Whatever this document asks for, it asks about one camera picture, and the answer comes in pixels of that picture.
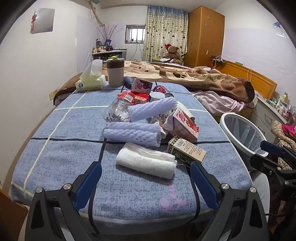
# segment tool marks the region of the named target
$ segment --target window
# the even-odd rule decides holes
[[[126,44],[143,44],[145,37],[145,25],[126,26]]]

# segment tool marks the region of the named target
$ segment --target heart-patterned curtain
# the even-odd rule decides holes
[[[143,61],[164,57],[165,44],[179,47],[180,55],[187,53],[188,14],[185,10],[148,6]]]

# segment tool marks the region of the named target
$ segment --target electrical socket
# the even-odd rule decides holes
[[[53,92],[51,92],[49,94],[49,98],[50,100],[53,100],[54,99],[54,96],[56,95],[56,93],[59,91],[59,88],[57,88],[56,90],[54,90]]]

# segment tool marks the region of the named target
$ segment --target wooden headboard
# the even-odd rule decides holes
[[[223,74],[229,74],[233,77],[241,77],[246,79],[248,68],[235,64],[233,62],[227,61],[226,64],[216,63],[216,69]],[[248,79],[251,78],[251,70],[248,73]],[[276,89],[277,84],[271,79],[265,77],[252,70],[251,84],[254,90],[258,91],[263,98],[271,100]]]

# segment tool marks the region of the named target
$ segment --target blue tablecloth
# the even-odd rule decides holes
[[[161,83],[195,116],[197,145],[207,151],[204,168],[232,188],[247,189],[251,178],[233,145],[205,108],[183,87]],[[115,164],[123,144],[107,140],[103,148],[106,107],[126,90],[110,88],[73,93],[44,121],[22,153],[12,177],[13,201],[30,205],[38,187],[59,189],[84,173],[103,151],[102,177],[97,185],[93,217],[103,234],[137,234],[183,225],[208,210],[187,169],[178,165],[167,180]],[[165,151],[163,143],[159,151]],[[80,210],[89,226],[88,205]]]

